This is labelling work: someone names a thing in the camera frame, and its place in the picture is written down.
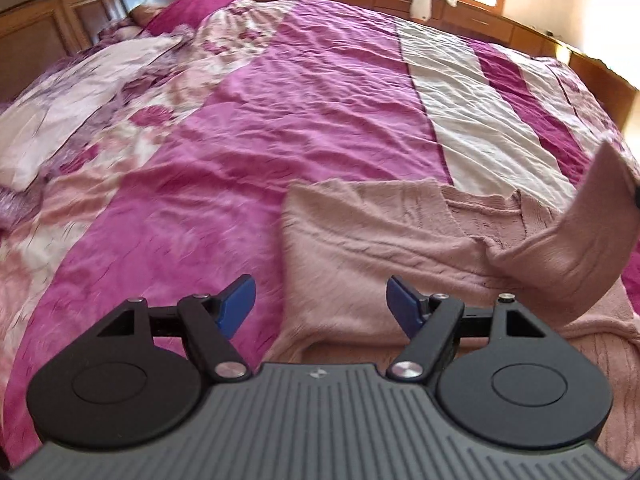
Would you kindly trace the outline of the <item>pink knitted sweater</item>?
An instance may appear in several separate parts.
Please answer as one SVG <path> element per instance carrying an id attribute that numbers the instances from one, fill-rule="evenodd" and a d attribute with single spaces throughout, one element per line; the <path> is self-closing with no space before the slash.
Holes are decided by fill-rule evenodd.
<path id="1" fill-rule="evenodd" d="M 602 144 L 570 206 L 523 191 L 473 195 L 434 180 L 295 183 L 282 216 L 284 311 L 271 362 L 386 366 L 407 339 L 385 301 L 420 292 L 491 307 L 510 292 L 608 378 L 600 449 L 639 463 L 639 319 L 623 270 L 639 238 L 637 179 Z"/>

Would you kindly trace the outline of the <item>magenta floral bed cover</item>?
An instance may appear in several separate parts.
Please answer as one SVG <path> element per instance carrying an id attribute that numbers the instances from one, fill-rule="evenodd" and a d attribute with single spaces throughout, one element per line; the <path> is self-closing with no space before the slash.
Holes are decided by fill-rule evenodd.
<path id="1" fill-rule="evenodd" d="M 1 445 L 39 448 L 35 372 L 122 300 L 171 304 L 248 273 L 234 336 L 269 361 L 295 183 L 434 180 L 562 211 L 602 144 L 639 169 L 553 58 L 326 0 L 236 0 L 91 116 L 24 192 L 1 187 Z"/>

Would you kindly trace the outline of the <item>floral pillow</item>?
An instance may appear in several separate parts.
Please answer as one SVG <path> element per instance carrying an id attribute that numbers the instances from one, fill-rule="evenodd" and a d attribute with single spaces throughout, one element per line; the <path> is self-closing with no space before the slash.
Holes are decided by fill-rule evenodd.
<path id="1" fill-rule="evenodd" d="M 1 186 L 24 192 L 87 120 L 165 54 L 193 37 L 171 34 L 110 44 L 35 84 L 1 113 Z"/>

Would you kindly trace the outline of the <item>magenta pillow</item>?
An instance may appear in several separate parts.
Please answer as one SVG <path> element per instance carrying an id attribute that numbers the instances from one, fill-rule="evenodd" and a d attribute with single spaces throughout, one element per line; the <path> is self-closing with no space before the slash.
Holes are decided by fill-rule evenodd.
<path id="1" fill-rule="evenodd" d="M 234 0 L 175 0 L 161 8 L 144 26 L 153 36 L 169 34 L 176 27 L 186 25 L 197 29 L 210 14 L 225 8 Z"/>

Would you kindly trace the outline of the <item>wooden window side cabinet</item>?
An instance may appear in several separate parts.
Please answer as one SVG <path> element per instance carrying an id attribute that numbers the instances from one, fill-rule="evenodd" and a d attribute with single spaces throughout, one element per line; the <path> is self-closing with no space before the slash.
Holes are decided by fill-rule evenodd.
<path id="1" fill-rule="evenodd" d="M 360 6 L 396 18 L 410 18 L 411 0 L 332 1 Z M 628 125 L 639 91 L 602 61 L 562 44 L 558 38 L 465 1 L 450 6 L 446 0 L 432 0 L 431 18 L 426 24 L 458 36 L 501 44 L 534 58 L 554 56 L 574 70 L 618 128 L 623 129 Z"/>

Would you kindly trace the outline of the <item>wooden headboard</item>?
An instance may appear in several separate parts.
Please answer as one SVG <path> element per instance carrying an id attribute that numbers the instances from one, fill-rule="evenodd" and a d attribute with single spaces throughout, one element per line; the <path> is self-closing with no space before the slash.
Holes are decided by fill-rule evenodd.
<path id="1" fill-rule="evenodd" d="M 99 32 L 142 3 L 174 0 L 1 0 L 1 101 L 14 100 L 52 64 L 96 44 Z"/>

